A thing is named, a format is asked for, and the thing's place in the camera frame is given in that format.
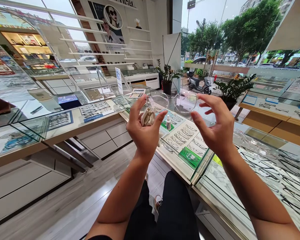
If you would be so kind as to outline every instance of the round sign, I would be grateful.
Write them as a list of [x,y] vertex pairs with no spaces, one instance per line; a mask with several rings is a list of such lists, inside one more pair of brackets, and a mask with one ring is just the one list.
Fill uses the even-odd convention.
[[122,28],[122,17],[115,7],[111,5],[106,5],[103,10],[103,15],[106,19],[106,22],[111,28],[115,30],[119,30]]

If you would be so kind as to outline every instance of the sneaker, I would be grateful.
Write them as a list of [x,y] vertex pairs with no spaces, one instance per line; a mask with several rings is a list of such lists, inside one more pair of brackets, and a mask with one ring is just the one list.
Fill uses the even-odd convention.
[[162,198],[160,195],[155,196],[153,199],[153,205],[154,205],[154,210],[156,210],[157,214],[159,215],[159,208],[162,205]]

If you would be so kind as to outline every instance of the plant pot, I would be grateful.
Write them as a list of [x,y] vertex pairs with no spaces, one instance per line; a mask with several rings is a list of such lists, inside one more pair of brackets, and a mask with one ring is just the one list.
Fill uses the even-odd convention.
[[235,101],[235,102],[225,102],[224,101],[224,103],[227,105],[229,111],[231,111],[231,109],[237,104],[237,101]]
[[165,94],[171,95],[171,86],[172,86],[172,82],[162,82],[162,87],[163,87],[163,92]]

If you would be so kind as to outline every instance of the electric scooter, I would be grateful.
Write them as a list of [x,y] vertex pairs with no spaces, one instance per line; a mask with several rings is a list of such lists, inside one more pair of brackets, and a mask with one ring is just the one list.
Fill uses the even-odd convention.
[[189,76],[189,90],[195,89],[199,92],[203,92],[204,94],[211,95],[212,85],[209,77],[204,78],[204,86],[199,86],[199,83],[202,80],[199,78],[195,78],[193,74],[194,72],[191,71],[187,73],[187,75]]

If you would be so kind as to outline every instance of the forearm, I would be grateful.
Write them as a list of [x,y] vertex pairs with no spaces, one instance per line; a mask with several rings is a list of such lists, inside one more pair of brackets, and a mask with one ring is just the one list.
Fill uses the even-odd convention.
[[129,220],[138,201],[149,162],[136,152],[105,202],[96,222],[121,223]]
[[293,223],[280,200],[242,159],[235,147],[230,154],[222,156],[220,159],[239,199],[250,216],[279,224]]

